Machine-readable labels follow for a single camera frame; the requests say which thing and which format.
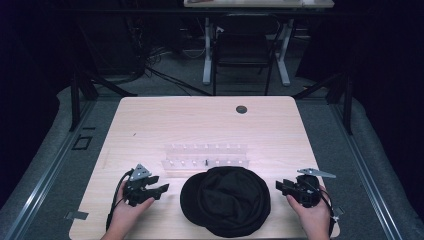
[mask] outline dark background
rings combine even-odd
[[[113,0],[101,2],[116,4]],[[378,4],[368,0],[337,0],[335,3],[337,11],[374,12],[378,17],[372,22],[347,19],[318,22],[311,32],[311,42],[297,75],[322,81],[341,71],[358,39],[367,40],[368,36],[364,38],[361,34],[371,30],[367,32],[367,51],[351,75],[354,97],[364,106],[408,199],[424,219],[424,193],[419,185],[424,182],[421,173],[424,167],[421,154],[424,148],[424,3],[419,0],[381,0]],[[56,1],[56,4],[70,6],[78,2]],[[106,30],[125,32],[122,19],[111,22],[108,29],[94,27],[97,35],[94,34],[93,39],[99,49],[107,49],[107,45],[122,48],[120,55],[106,53],[110,57],[105,61],[95,56],[93,47],[86,41],[84,34],[92,33],[92,25],[84,25],[83,21],[82,26],[72,21],[53,23],[36,0],[2,1],[0,11],[0,204],[3,206],[57,114],[56,94],[69,86],[73,75],[70,55],[93,72],[131,74],[140,69],[137,68],[139,53],[133,51],[131,38],[95,38]],[[168,26],[170,31],[181,24],[180,21],[174,23]],[[156,34],[160,36],[166,28],[159,20],[155,24]],[[64,36],[70,42],[64,42],[62,34],[56,34],[57,25],[66,30]],[[163,44],[178,51],[179,40],[177,36]],[[122,64],[108,68],[114,65],[113,61]]]

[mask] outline white desk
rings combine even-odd
[[[206,2],[189,3],[184,0],[185,7],[192,8],[332,8],[334,2],[332,0],[212,0]],[[289,21],[284,24],[281,34],[283,43],[280,52],[277,53],[277,64],[280,71],[281,81],[284,86],[290,86],[290,79],[287,73],[284,57],[292,32],[292,23]],[[210,52],[210,25],[209,19],[206,18],[205,23],[205,67],[203,71],[203,84],[210,84],[212,59]]]
[[[239,105],[247,112],[236,112]],[[166,158],[166,144],[247,145],[248,169],[267,183],[271,213],[246,238],[305,237],[297,215],[275,189],[276,180],[295,180],[300,175],[297,169],[318,169],[291,97],[146,97],[122,99],[79,207],[88,217],[74,220],[71,239],[99,239],[104,234],[115,187],[138,163],[160,176],[152,188],[170,186],[141,217],[129,239],[218,239],[183,215],[181,188],[199,171],[165,171],[161,161]],[[336,224],[333,236],[339,232]]]

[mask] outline black cloth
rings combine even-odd
[[[215,167],[190,177],[180,204],[192,223],[227,238],[252,234],[271,211],[265,181],[242,167]]]

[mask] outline black chair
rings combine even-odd
[[[227,14],[213,24],[212,84],[216,96],[218,67],[268,68],[268,95],[277,41],[283,26],[271,14]]]

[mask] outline human arm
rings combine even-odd
[[[324,200],[311,208],[305,208],[300,205],[293,196],[287,195],[287,201],[293,210],[297,213],[302,224],[303,230],[309,240],[328,240],[328,230],[330,227],[330,210]]]
[[[113,211],[112,221],[109,229],[105,235],[101,238],[102,240],[108,239],[124,239],[127,233],[137,222],[138,217],[146,211],[155,201],[154,198],[149,198],[141,204],[137,204],[132,207],[125,203],[123,199],[125,182],[121,184],[116,197],[117,205]]]

